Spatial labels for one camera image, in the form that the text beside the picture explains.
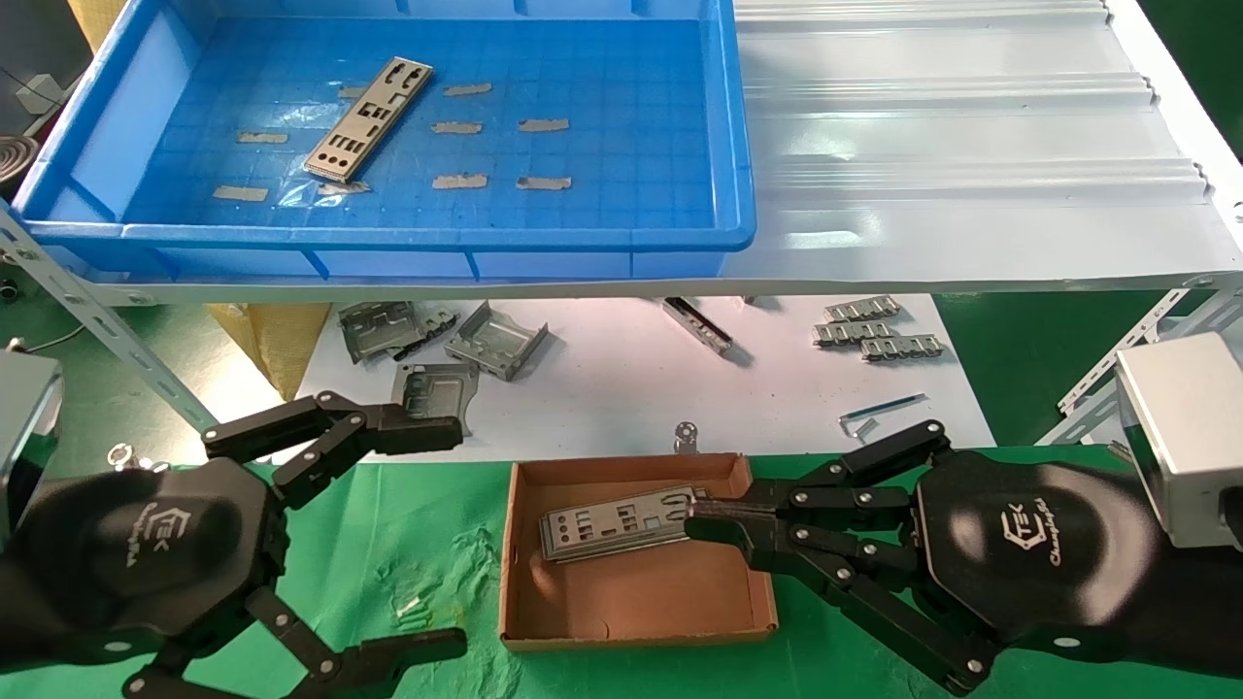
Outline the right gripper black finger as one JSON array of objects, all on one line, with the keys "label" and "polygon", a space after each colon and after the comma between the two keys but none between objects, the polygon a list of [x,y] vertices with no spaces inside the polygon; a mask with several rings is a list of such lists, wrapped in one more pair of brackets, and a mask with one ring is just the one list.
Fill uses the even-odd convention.
[{"label": "right gripper black finger", "polygon": [[700,544],[738,549],[752,571],[799,581],[955,697],[977,689],[999,654],[994,643],[941,627],[897,597],[914,583],[910,549],[781,517],[687,517],[685,530]]},{"label": "right gripper black finger", "polygon": [[902,488],[883,483],[927,464],[951,442],[940,420],[924,420],[866,447],[827,460],[802,478],[757,478],[737,498],[705,498],[691,507],[692,520],[781,517],[791,512],[868,512],[905,506]]}]

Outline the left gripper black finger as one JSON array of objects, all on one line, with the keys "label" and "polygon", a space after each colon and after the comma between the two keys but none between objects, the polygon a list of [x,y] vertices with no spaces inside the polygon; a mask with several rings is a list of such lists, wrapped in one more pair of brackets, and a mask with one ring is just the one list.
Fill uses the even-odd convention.
[{"label": "left gripper black finger", "polygon": [[[306,669],[288,698],[390,698],[413,667],[457,659],[469,650],[465,631],[445,628],[364,641],[332,650],[270,585],[245,609]],[[124,698],[239,698],[237,693],[186,682],[190,650],[167,646],[121,688]]]},{"label": "left gripper black finger", "polygon": [[372,451],[405,455],[460,447],[462,423],[456,415],[411,417],[399,404],[358,404],[323,392],[210,427],[201,442],[206,456],[236,463],[301,447],[272,483],[277,500],[297,510]]}]

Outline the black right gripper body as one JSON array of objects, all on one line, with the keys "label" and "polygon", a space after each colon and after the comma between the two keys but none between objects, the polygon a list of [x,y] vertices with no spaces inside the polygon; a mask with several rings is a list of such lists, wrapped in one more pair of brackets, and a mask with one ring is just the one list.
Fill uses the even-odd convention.
[{"label": "black right gripper body", "polygon": [[1176,549],[1134,475],[953,451],[915,501],[929,576],[999,646],[1241,677],[1241,553]]}]

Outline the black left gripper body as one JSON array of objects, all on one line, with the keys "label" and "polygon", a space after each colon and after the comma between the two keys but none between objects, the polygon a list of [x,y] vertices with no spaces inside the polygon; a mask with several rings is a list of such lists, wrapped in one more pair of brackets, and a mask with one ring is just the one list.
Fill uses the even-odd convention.
[{"label": "black left gripper body", "polygon": [[44,483],[2,551],[2,670],[213,655],[288,545],[267,483],[226,459]]}]

